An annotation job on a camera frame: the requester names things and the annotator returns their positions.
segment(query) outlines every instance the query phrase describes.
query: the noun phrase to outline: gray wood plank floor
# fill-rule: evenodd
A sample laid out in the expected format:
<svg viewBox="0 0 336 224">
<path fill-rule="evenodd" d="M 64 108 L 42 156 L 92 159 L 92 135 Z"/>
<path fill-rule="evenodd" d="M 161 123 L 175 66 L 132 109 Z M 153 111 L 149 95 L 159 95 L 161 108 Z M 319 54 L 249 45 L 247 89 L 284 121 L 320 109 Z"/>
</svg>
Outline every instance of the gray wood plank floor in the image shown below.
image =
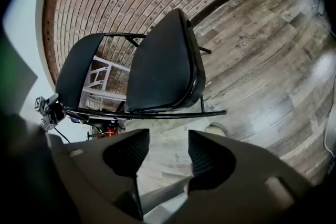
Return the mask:
<svg viewBox="0 0 336 224">
<path fill-rule="evenodd" d="M 190 175 L 187 131 L 210 124 L 227 137 L 267 148 L 313 184 L 330 157 L 323 148 L 332 105 L 336 44 L 311 9 L 312 0 L 231 0 L 194 30 L 207 84 L 207 111 L 226 116 L 134 120 L 127 130 L 149 128 L 150 152 L 138 172 L 140 193 Z M 188 112 L 200 111 L 200 104 Z"/>
</svg>

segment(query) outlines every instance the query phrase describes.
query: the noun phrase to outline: black folding chair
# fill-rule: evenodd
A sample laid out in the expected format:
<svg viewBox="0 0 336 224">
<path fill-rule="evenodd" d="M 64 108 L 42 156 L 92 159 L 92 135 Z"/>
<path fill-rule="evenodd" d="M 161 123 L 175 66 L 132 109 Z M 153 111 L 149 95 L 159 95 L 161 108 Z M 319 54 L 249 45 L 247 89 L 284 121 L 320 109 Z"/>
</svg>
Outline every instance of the black folding chair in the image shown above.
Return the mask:
<svg viewBox="0 0 336 224">
<path fill-rule="evenodd" d="M 131 64 L 125 112 L 79 108 L 82 89 L 103 37 L 124 37 L 137 47 Z M 135 38 L 143 38 L 140 44 Z M 181 119 L 225 115 L 205 112 L 202 92 L 205 72 L 190 21 L 180 9 L 169 12 L 148 35 L 91 34 L 71 49 L 56 83 L 58 101 L 68 115 L 91 119 Z M 201 100 L 200 113 L 162 113 L 188 108 Z"/>
</svg>

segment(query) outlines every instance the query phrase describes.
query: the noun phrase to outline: chair leg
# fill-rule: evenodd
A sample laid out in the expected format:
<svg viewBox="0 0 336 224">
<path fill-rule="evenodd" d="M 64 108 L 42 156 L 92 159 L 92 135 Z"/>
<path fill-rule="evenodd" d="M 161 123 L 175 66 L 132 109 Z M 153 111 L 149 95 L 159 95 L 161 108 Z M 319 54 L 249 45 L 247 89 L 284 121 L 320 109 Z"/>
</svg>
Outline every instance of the chair leg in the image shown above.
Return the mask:
<svg viewBox="0 0 336 224">
<path fill-rule="evenodd" d="M 206 48 L 203 48 L 203 47 L 200 47 L 200 46 L 199 46 L 199 48 L 200 48 L 201 51 L 205 51 L 208 54 L 211 54 L 211 52 L 212 52 L 212 50 L 209 50 L 209 49 L 206 49 Z"/>
<path fill-rule="evenodd" d="M 204 113 L 204 100 L 203 100 L 203 95 L 201 95 L 201 111 Z"/>
<path fill-rule="evenodd" d="M 122 108 L 124 107 L 124 105 L 125 105 L 125 102 L 121 101 L 120 104 L 119 104 L 119 106 L 117 107 L 116 112 L 119 112 L 120 110 L 122 110 Z"/>
<path fill-rule="evenodd" d="M 226 115 L 226 110 L 212 111 L 204 113 L 128 113 L 128 112 L 109 112 L 97 111 L 92 109 L 64 109 L 67 113 L 78 113 L 95 119 L 102 118 L 104 120 L 130 120 L 130 119 L 143 119 L 143 120 L 166 120 L 166 119 L 189 119 L 189 118 L 202 118 Z"/>
</svg>

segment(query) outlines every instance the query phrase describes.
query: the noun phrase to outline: cable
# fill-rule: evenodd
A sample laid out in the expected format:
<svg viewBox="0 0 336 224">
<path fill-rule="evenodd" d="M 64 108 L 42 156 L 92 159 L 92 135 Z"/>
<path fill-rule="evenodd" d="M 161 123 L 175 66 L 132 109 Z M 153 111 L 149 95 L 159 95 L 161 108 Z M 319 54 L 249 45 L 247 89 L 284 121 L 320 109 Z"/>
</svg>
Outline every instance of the cable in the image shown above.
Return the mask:
<svg viewBox="0 0 336 224">
<path fill-rule="evenodd" d="M 324 20 L 323 16 L 319 13 L 318 11 L 318 7 L 319 7 L 319 0 L 313 0 L 315 6 L 312 6 L 311 9 L 316 9 L 317 15 L 320 16 L 321 21 L 323 22 L 325 28 L 336 38 L 335 33 L 331 30 L 331 28 L 328 26 L 328 24 L 326 23 L 326 21 Z"/>
<path fill-rule="evenodd" d="M 57 133 L 59 133 L 70 144 L 70 141 L 64 135 L 62 135 L 62 133 L 59 130 L 57 130 L 56 128 L 54 128 L 54 129 L 57 131 Z"/>
<path fill-rule="evenodd" d="M 331 109 L 330 109 L 330 112 L 329 112 L 329 115 L 328 115 L 328 121 L 327 121 L 327 128 L 325 129 L 325 133 L 324 133 L 324 147 L 326 148 L 326 150 L 332 155 L 333 158 L 335 158 L 335 155 L 334 153 L 332 152 L 332 150 L 330 150 L 328 147 L 327 147 L 327 143 L 326 143 L 326 139 L 327 139 L 327 133 L 328 133 L 328 127 L 329 127 L 329 120 L 330 120 L 330 114 L 331 114 L 331 111 L 332 111 L 332 108 L 334 106 L 334 103 L 335 103 L 335 90 L 336 90 L 336 77 L 335 77 L 335 80 L 334 80 L 334 98 L 332 100 L 332 106 L 331 106 Z"/>
<path fill-rule="evenodd" d="M 112 133 L 112 132 L 104 132 L 104 133 L 102 133 L 97 127 L 94 127 L 94 128 L 96 128 L 96 130 L 98 131 L 99 134 L 111 134 Z"/>
</svg>

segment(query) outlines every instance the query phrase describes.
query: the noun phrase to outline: red object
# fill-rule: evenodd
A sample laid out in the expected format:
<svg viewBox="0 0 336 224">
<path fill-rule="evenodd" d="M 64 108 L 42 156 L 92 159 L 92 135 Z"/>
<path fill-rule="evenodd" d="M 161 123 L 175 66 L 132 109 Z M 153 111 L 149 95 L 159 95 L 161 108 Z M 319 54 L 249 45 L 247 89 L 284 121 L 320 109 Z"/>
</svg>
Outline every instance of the red object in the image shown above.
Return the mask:
<svg viewBox="0 0 336 224">
<path fill-rule="evenodd" d="M 116 132 L 115 129 L 113 129 L 113 128 L 107 128 L 105 137 L 114 136 L 116 134 L 117 134 L 117 132 Z"/>
</svg>

